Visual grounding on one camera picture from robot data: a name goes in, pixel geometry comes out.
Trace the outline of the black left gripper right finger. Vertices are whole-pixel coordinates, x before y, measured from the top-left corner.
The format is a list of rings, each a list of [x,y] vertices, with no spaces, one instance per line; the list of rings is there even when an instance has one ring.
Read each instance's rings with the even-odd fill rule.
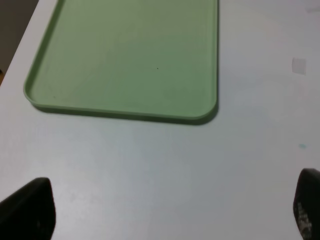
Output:
[[[320,172],[304,168],[299,175],[293,214],[299,233],[304,240],[320,238]]]

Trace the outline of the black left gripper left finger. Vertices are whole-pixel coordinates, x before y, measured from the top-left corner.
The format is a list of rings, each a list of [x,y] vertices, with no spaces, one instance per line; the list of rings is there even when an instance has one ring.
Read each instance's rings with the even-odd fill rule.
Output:
[[[56,225],[51,181],[38,177],[0,202],[2,240],[50,240]]]

